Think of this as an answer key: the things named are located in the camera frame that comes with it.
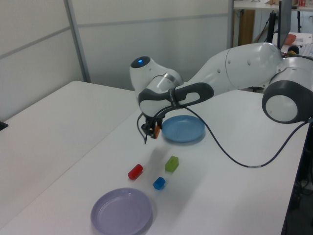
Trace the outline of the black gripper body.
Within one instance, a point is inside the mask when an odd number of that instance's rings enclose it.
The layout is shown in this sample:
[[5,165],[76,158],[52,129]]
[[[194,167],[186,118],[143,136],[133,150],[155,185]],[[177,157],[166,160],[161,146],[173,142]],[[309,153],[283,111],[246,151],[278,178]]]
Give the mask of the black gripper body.
[[148,125],[156,124],[156,126],[157,126],[157,119],[158,118],[160,118],[160,117],[148,117],[148,116],[145,116],[145,123],[147,123]]

